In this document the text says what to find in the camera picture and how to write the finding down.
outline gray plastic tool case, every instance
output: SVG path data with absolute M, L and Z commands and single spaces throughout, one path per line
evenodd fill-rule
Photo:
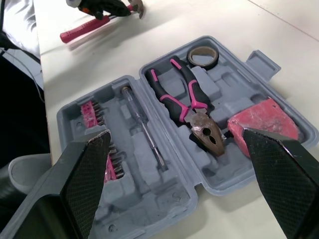
M 169 118 L 168 110 L 156 99 L 144 76 L 147 69 L 158 69 L 159 81 L 165 90 L 190 106 L 187 86 L 169 58 L 177 55 L 185 60 L 188 50 L 195 46 L 212 46 L 219 51 L 216 67 L 208 71 L 194 67 L 192 71 L 215 106 L 211 116 L 223 132 L 227 131 L 227 120 L 231 116 L 271 97 L 299 127 L 304 147 L 318 142 L 314 126 L 268 84 L 280 70 L 276 63 L 260 51 L 252 52 L 243 63 L 214 38 L 201 37 L 143 66 L 139 80 L 123 76 L 58 112 L 62 150 L 79 136 L 109 128 L 123 158 L 125 175 L 104 185 L 90 238 L 148 238 L 194 211 L 196 185 L 202 184 L 209 193 L 223 196 L 255 180 L 251 160 L 232 138 L 225 141 L 225 154 L 218 158 L 191 141 L 190 130 L 185 125 L 177 127 Z M 168 164 L 168 171 L 157 170 L 147 139 L 121 96 L 121 88 L 128 85 L 148 117 L 147 125 Z M 80 107 L 88 100 L 99 102 L 106 125 L 85 128 Z

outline black glove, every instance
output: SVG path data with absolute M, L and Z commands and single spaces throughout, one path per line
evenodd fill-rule
M 131 12 L 120 0 L 81 0 L 79 9 L 102 20 L 103 11 L 114 16 L 128 16 Z

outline pink and black pliers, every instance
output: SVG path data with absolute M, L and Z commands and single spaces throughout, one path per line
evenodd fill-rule
M 216 122 L 207 114 L 209 108 L 212 107 L 209 97 L 200 88 L 196 77 L 185 62 L 177 56 L 171 57 L 169 61 L 187 83 L 191 110 L 169 95 L 160 85 L 158 71 L 150 69 L 146 71 L 145 76 L 155 91 L 156 97 L 168 109 L 169 116 L 174 122 L 186 124 L 205 148 L 217 156 L 222 155 L 224 153 L 224 144 L 220 129 Z

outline roll of tape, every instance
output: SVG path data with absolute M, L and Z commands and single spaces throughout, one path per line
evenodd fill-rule
M 213 59 L 208 63 L 198 63 L 193 59 L 193 56 L 211 56 Z M 212 47 L 208 46 L 198 46 L 190 49 L 187 54 L 187 61 L 189 66 L 192 68 L 194 66 L 200 66 L 205 70 L 210 70 L 215 67 L 218 63 L 219 53 Z

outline table surface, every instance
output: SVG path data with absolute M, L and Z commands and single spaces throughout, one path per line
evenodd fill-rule
M 67 46 L 59 34 L 91 17 L 64 0 L 54 7 L 34 0 L 53 163 L 61 154 L 56 113 L 62 106 L 120 76 L 138 78 L 144 64 L 203 35 L 242 61 L 259 49 L 280 65 L 270 84 L 319 128 L 317 0 L 144 1 L 142 20 L 136 14 L 115 20 Z M 318 146 L 310 152 L 319 158 Z M 225 197 L 197 191 L 195 212 L 155 238 L 285 238 L 256 181 Z

